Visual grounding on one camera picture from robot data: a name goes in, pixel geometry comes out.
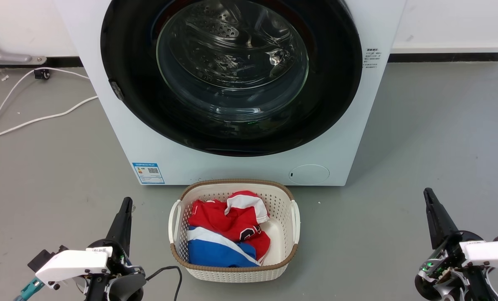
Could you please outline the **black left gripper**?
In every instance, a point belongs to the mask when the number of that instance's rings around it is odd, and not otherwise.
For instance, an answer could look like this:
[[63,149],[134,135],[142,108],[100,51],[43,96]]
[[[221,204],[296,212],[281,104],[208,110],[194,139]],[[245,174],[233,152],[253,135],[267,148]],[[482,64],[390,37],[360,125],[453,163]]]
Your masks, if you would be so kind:
[[146,284],[145,272],[140,265],[130,262],[132,198],[125,197],[114,217],[105,239],[97,240],[89,248],[111,247],[106,271],[85,276],[86,301],[141,301]]

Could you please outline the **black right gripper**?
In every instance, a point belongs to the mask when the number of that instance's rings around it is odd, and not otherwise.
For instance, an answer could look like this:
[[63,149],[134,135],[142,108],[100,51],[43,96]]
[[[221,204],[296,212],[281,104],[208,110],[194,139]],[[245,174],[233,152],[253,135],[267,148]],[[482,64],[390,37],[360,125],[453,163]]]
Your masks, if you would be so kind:
[[459,231],[430,187],[424,189],[423,196],[434,252],[414,278],[417,292],[429,301],[498,301],[488,278],[494,268],[488,262],[465,263],[461,247],[484,241],[470,231]]

